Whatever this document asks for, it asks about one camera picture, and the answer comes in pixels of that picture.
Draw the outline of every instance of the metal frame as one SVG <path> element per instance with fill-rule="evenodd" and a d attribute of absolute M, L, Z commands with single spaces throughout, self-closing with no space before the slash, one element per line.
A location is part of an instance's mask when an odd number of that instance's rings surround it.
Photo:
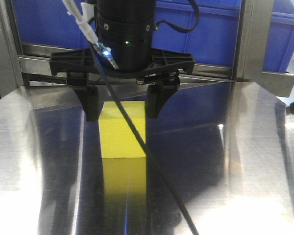
<path fill-rule="evenodd" d="M 16 79 L 11 82 L 11 75 L 6 76 L 5 73 L 0 72 L 0 92 L 3 92 L 3 95 L 16 86 L 22 85 L 21 72 L 34 74 L 36 81 L 39 80 L 39 75 L 50 78 L 49 55 L 52 52 L 71 50 L 45 45 L 19 44 L 15 19 L 11 16 L 8 17 L 9 7 L 12 8 L 10 0 L 0 1 L 0 24 L 2 25 L 0 32 L 1 37 L 5 36 L 6 39 L 4 43 L 0 44 L 0 53 L 2 54 L 2 48 L 5 47 L 10 55 L 9 60 L 6 57 L 0 58 L 0 63 L 10 62 L 9 66 L 5 64 L 5 67 L 9 68 L 9 74 L 13 72 Z M 274 95 L 289 96 L 294 84 L 293 74 L 263 71 L 272 7 L 273 0 L 242 0 L 233 68 L 196 64 L 193 76 L 182 74 L 181 77 L 194 82 L 203 82 L 204 80 L 217 82 L 223 81 L 223 79 L 255 81 Z M 63 83 L 65 76 L 65 74 L 59 74 L 52 79 L 55 82 L 58 79 L 60 83 Z"/>
<path fill-rule="evenodd" d="M 24 85 L 15 41 L 17 31 L 10 21 L 13 9 L 8 1 L 0 0 L 0 94 L 5 96 Z"/>
<path fill-rule="evenodd" d="M 289 96 L 294 76 L 263 72 L 274 0 L 242 0 L 232 79 L 254 81 L 278 96 Z"/>

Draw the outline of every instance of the screw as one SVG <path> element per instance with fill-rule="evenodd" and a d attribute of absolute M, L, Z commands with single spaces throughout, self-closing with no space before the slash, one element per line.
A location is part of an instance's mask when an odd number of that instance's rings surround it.
<path fill-rule="evenodd" d="M 137 78 L 136 79 L 136 84 L 137 85 L 143 85 L 144 84 L 144 81 L 145 81 L 144 78 Z"/>

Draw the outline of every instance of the stainless steel surface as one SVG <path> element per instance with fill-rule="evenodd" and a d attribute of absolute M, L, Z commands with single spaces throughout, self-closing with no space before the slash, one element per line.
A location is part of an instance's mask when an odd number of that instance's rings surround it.
<path fill-rule="evenodd" d="M 277 96 L 289 96 L 294 77 L 263 72 L 273 0 L 243 0 L 232 77 L 255 81 Z"/>
<path fill-rule="evenodd" d="M 5 96 L 23 85 L 7 5 L 0 0 L 0 94 Z"/>
<path fill-rule="evenodd" d="M 289 97 L 294 86 L 294 74 L 264 71 L 256 82 L 276 96 Z"/>
<path fill-rule="evenodd" d="M 24 55 L 49 57 L 54 52 L 65 52 L 72 49 L 22 43 Z"/>
<path fill-rule="evenodd" d="M 199 76 L 231 78 L 232 68 L 215 65 L 195 64 L 193 74 Z"/>
<path fill-rule="evenodd" d="M 144 91 L 114 87 L 123 98 L 143 98 Z M 104 86 L 99 92 L 110 99 Z M 98 132 L 66 86 L 21 88 L 0 100 L 1 235 L 105 234 L 105 226 L 191 234 L 149 165 L 146 214 L 123 211 L 138 203 L 131 191 L 126 207 L 105 209 Z M 257 84 L 180 90 L 147 120 L 147 144 L 201 235 L 294 235 L 294 116 Z"/>
<path fill-rule="evenodd" d="M 255 80 L 261 76 L 264 66 L 267 40 L 274 0 L 243 0 L 233 78 Z"/>
<path fill-rule="evenodd" d="M 48 58 L 24 55 L 19 57 L 19 62 L 24 73 L 51 76 Z M 66 77 L 66 74 L 60 72 L 57 77 Z"/>

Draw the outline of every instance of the yellow foam block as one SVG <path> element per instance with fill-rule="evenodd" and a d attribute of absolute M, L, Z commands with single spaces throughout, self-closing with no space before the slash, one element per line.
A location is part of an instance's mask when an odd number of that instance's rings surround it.
<path fill-rule="evenodd" d="M 144 101 L 122 102 L 134 125 L 146 141 Z M 144 158 L 145 154 L 114 102 L 105 102 L 99 117 L 102 158 Z"/>

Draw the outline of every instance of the blue led light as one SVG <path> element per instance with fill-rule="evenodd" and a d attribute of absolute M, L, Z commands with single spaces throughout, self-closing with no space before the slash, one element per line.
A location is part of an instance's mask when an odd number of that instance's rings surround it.
<path fill-rule="evenodd" d="M 105 55 L 105 56 L 108 56 L 110 54 L 110 52 L 108 52 L 107 50 L 105 50 L 102 54 Z"/>

